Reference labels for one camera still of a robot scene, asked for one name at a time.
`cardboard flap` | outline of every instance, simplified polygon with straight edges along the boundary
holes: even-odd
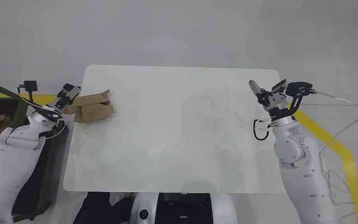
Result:
[[[78,110],[78,106],[68,106],[62,110],[64,114],[74,114]]]
[[[82,122],[92,122],[101,120],[109,114],[114,113],[113,106],[106,106],[103,104],[91,104],[82,106]]]
[[[99,104],[101,102],[107,102],[108,101],[107,94],[109,92],[110,90],[106,90],[101,94],[93,94],[93,95],[78,97],[74,99],[74,104],[76,106],[84,106],[89,104]]]
[[[102,93],[102,96],[107,97],[107,94],[109,94],[110,90],[106,90]]]
[[[77,122],[77,123],[84,123],[84,122],[82,122],[82,113],[76,112],[76,115],[74,116],[73,121]]]

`black plastic part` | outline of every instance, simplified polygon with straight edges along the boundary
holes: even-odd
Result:
[[[37,83],[36,81],[24,81],[25,91],[27,92],[35,92],[37,91]]]
[[[149,216],[149,212],[148,212],[148,210],[146,210],[146,209],[142,209],[142,210],[139,212],[139,218],[140,218],[141,220],[146,220],[146,219],[148,218],[148,216]]]
[[[273,117],[272,121],[284,118],[287,116],[288,114],[288,109],[287,108],[283,108],[283,109],[279,109],[278,107],[272,108],[271,110],[268,111],[268,114]]]
[[[270,104],[269,96],[272,96],[272,93],[262,90],[261,94],[256,94],[257,102],[263,106],[268,106]]]
[[[282,86],[283,84],[285,84],[285,82],[286,82],[286,79],[282,80],[281,82],[277,83],[271,90],[274,90],[279,86]]]
[[[71,91],[73,88],[74,88],[74,86],[71,85],[70,83],[66,83],[66,84],[63,86],[63,89],[66,90],[67,92]]]
[[[255,139],[257,139],[259,141],[263,141],[269,136],[269,131],[267,131],[266,136],[264,138],[258,138],[257,135],[256,135],[256,130],[255,130],[256,122],[258,122],[258,119],[255,119],[253,121],[253,136],[255,137]]]
[[[291,82],[287,85],[286,95],[292,97],[307,96],[311,94],[311,83],[307,82]]]
[[[213,224],[210,194],[159,193],[154,224]]]

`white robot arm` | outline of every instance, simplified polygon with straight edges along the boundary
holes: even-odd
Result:
[[[249,85],[272,117],[272,131],[276,137],[274,150],[279,159],[280,172],[287,195],[291,199],[302,224],[338,223],[334,204],[330,199],[328,171],[319,156],[315,140],[302,131],[293,115],[302,97],[312,94],[312,85],[305,82],[287,84],[281,81],[268,92],[250,81]],[[287,108],[286,94],[292,96]]]
[[[46,138],[63,120],[62,109],[71,104],[81,88],[66,84],[56,100],[28,116],[29,125],[7,128],[0,134],[0,223],[12,223],[11,210],[21,188],[35,169]]]

